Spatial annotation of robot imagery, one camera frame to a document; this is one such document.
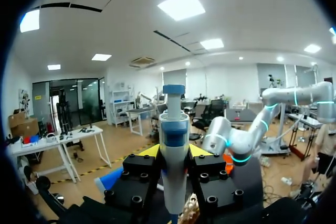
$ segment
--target person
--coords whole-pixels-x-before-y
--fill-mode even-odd
[[[313,173],[327,173],[327,176],[332,172],[336,165],[335,151],[336,123],[324,124],[317,135],[313,153],[304,166],[301,188],[291,191],[290,197],[296,197],[305,187],[311,185],[311,181],[309,181],[311,170]]]

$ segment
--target white shelving unit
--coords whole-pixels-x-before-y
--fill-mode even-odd
[[[122,109],[122,112],[126,112],[127,110],[134,109],[135,107],[135,99],[134,93],[132,93],[131,89],[127,90],[115,90],[110,92],[110,113],[112,124],[118,127],[118,124],[124,123],[128,121],[127,116],[120,116],[121,112],[118,112],[119,109]]]

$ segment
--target white robotic arm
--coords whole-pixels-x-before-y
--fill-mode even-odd
[[[271,88],[262,93],[263,110],[256,116],[248,131],[237,130],[224,117],[213,119],[202,148],[211,153],[224,153],[228,148],[237,165],[245,165],[253,150],[260,144],[268,131],[271,120],[280,112],[279,103],[306,105],[317,103],[317,120],[321,123],[335,122],[333,86],[320,82],[309,87]]]

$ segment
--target ceiling light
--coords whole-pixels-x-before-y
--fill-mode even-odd
[[[306,52],[310,52],[312,54],[315,54],[316,52],[320,50],[321,50],[321,47],[315,44],[310,44],[308,47],[305,48]]]
[[[40,29],[40,10],[33,10],[26,13],[20,23],[21,33],[38,29]]]
[[[176,21],[205,13],[199,0],[166,0],[158,8]]]
[[[112,55],[95,54],[92,60],[107,61]]]
[[[336,35],[335,28],[333,28],[333,27],[331,27],[331,28],[329,29],[329,32],[331,32],[332,34]]]
[[[224,44],[221,39],[210,39],[200,42],[205,49],[214,49],[224,47]]]
[[[48,70],[58,70],[61,69],[61,65],[57,64],[57,65],[48,65]]]

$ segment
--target cardboard box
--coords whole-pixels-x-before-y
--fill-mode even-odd
[[[11,129],[13,137],[22,136],[23,138],[28,136],[34,136],[39,133],[38,123],[36,118],[29,118],[24,123]]]
[[[8,117],[8,123],[10,128],[14,128],[19,124],[23,124],[25,122],[25,113],[20,112],[14,115],[10,115]]]

